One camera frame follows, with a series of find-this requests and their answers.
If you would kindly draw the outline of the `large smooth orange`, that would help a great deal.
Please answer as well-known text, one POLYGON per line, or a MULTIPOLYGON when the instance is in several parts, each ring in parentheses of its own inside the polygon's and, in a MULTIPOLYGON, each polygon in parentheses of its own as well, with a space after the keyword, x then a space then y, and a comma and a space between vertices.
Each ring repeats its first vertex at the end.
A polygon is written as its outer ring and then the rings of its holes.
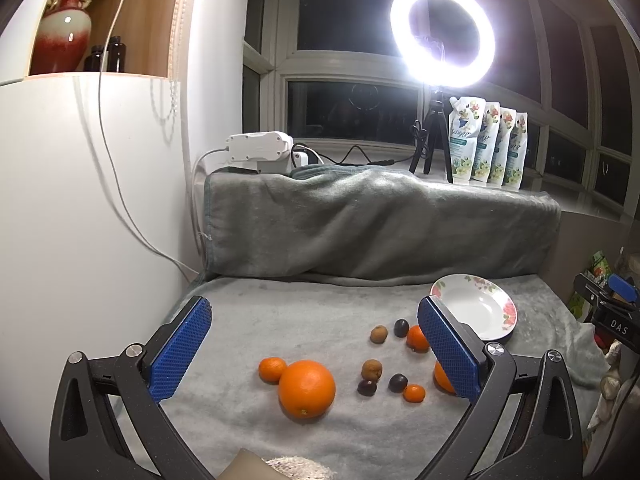
POLYGON ((279 401, 285 413, 297 419, 322 416, 335 399, 336 385, 322 364, 303 360, 292 363, 280 377, 279 401))

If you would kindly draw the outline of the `grey fleece blanket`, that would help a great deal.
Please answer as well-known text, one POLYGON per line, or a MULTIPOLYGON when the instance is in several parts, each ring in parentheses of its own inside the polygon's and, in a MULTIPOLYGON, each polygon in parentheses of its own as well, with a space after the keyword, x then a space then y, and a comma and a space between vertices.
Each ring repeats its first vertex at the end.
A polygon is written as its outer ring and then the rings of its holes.
POLYGON ((540 277, 562 219, 547 194, 450 186, 384 169, 307 168, 291 177, 216 172, 207 181, 207 264, 200 292, 214 322, 164 409, 196 457, 220 474, 241 448, 303 457, 337 479, 412 479, 465 410, 431 390, 412 406, 356 393, 358 366, 428 385, 435 364, 399 341, 370 344, 376 324, 413 318, 431 284, 469 273, 498 283, 520 319, 508 347, 565 356, 579 417, 596 407, 606 364, 592 328, 540 277), (320 417, 286 414, 261 360, 324 365, 336 385, 320 417))

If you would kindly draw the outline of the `brown longan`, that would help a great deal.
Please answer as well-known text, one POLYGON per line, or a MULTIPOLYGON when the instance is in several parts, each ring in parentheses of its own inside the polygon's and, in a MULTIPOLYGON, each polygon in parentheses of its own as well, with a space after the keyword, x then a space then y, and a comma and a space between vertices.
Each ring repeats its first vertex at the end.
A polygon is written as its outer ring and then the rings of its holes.
POLYGON ((384 325, 377 325, 372 328, 369 339, 372 344, 384 344, 388 337, 388 330, 384 325))
POLYGON ((378 382, 383 374, 383 365, 380 361, 370 359, 364 361, 361 367, 361 377, 369 382, 378 382))

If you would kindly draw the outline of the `small dark bottle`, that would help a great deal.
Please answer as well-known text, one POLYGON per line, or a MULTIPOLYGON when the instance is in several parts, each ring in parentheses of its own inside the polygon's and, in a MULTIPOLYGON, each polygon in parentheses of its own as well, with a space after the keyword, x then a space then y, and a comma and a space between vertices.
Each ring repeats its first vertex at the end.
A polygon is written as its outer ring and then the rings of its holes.
POLYGON ((89 55, 85 58, 82 70, 84 72, 98 72, 101 69, 103 52, 104 47, 100 44, 92 46, 89 55))

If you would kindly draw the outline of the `white window frame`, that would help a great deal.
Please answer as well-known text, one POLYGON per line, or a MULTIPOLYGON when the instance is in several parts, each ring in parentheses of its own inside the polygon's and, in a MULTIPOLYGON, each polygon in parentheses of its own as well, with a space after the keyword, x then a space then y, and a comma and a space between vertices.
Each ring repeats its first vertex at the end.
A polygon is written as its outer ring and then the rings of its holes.
MULTIPOLYGON (((639 33, 613 0, 476 0, 495 61, 472 92, 528 115, 525 183, 639 212, 639 33)), ((406 150, 430 92, 390 30, 393 0, 246 0, 241 125, 406 150)))

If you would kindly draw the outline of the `dark glass bottle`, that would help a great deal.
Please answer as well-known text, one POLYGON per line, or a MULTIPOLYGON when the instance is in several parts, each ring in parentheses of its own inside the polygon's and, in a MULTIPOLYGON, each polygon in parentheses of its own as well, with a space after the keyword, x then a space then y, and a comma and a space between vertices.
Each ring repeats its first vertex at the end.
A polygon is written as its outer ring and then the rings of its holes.
POLYGON ((123 73, 126 70, 126 44, 121 36, 111 36, 106 49, 106 70, 111 73, 123 73))

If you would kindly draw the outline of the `refill pouch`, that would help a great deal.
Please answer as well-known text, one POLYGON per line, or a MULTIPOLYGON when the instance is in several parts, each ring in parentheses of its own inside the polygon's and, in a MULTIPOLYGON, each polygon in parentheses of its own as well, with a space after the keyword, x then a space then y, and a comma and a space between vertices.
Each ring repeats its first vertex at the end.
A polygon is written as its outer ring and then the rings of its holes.
POLYGON ((482 125, 477 137, 471 179, 484 184, 487 183, 491 170, 492 156, 494 156, 500 128, 500 112, 499 102, 486 103, 482 125))
POLYGON ((474 96, 450 96, 448 141, 454 182, 468 182, 474 164, 477 138, 483 123, 486 101, 474 96))
POLYGON ((506 171, 506 159, 508 158, 508 149, 510 135, 515 125, 516 110, 513 108, 503 107, 500 110, 499 132, 495 144, 495 151, 491 159, 491 170, 487 184, 500 188, 503 184, 504 172, 506 171))
POLYGON ((521 187, 528 140, 528 114, 516 113, 514 128, 510 134, 506 171, 503 186, 518 190, 521 187))

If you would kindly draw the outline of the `small mandarin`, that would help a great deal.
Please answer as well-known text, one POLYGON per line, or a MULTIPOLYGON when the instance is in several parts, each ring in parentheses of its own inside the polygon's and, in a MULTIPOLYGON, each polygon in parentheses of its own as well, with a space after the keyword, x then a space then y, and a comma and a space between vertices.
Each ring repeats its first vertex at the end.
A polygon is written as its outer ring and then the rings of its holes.
POLYGON ((288 368, 288 363, 284 359, 272 356, 260 361, 258 365, 258 376, 267 384, 277 384, 288 368))

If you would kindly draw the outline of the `floral white plate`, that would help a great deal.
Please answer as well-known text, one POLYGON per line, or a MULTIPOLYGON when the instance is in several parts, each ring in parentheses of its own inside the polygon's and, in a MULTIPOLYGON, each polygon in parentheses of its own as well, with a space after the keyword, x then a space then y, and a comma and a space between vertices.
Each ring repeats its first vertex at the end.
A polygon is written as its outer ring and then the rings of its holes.
POLYGON ((518 324, 518 309, 497 284, 471 274, 439 278, 430 294, 442 300, 458 322, 470 326, 484 341, 509 337, 518 324))

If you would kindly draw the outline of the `tiny mandarin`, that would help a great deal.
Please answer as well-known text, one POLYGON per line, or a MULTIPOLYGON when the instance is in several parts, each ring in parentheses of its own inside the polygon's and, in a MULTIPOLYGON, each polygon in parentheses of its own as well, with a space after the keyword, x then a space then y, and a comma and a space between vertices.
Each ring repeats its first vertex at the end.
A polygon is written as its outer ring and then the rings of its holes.
POLYGON ((409 403, 422 403, 426 397, 426 390, 421 385, 409 384, 402 392, 402 397, 409 403))

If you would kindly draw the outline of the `red white vase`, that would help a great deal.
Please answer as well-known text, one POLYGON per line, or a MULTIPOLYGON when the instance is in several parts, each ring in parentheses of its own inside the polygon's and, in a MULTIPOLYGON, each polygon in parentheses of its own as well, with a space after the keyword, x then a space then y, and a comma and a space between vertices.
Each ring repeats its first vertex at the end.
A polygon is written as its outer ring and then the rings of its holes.
POLYGON ((92 21, 91 0, 47 0, 36 33, 30 74, 76 70, 87 49, 92 21))

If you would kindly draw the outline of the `green juice carton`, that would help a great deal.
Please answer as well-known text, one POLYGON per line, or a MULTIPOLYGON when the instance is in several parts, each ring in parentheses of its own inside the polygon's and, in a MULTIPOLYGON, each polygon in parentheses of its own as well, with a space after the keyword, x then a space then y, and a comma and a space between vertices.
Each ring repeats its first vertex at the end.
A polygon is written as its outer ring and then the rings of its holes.
MULTIPOLYGON (((591 262, 584 271, 584 274, 600 287, 608 284, 608 278, 613 274, 613 270, 602 250, 598 250, 593 254, 591 262)), ((591 310, 591 304, 585 300, 577 289, 574 289, 573 295, 570 297, 570 302, 568 303, 568 310, 572 312, 572 315, 574 315, 574 318, 576 318, 578 322, 585 322, 591 310)))

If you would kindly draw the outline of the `large speckled orange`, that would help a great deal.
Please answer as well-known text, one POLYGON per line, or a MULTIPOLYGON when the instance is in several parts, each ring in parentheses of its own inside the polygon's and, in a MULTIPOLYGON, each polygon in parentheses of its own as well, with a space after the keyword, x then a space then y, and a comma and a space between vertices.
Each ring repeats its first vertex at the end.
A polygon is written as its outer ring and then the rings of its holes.
POLYGON ((456 395, 456 389, 450 382, 448 376, 446 375, 444 369, 442 368, 439 362, 435 363, 434 370, 433 370, 433 379, 434 379, 434 383, 439 389, 442 389, 446 391, 446 393, 452 394, 453 396, 456 395))

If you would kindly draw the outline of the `dark plum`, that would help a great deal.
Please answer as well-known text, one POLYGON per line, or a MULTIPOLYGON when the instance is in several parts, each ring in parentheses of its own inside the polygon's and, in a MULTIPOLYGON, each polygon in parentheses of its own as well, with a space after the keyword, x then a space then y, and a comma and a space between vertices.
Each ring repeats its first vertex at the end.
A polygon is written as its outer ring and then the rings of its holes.
POLYGON ((360 396, 374 396, 376 390, 378 390, 378 384, 370 379, 360 380, 357 386, 357 392, 360 396))
POLYGON ((405 336, 408 335, 409 330, 410 324, 404 318, 400 318, 394 324, 393 332, 397 338, 405 338, 405 336))
POLYGON ((393 374, 388 382, 388 390, 392 393, 403 393, 408 386, 408 378, 404 374, 393 374))

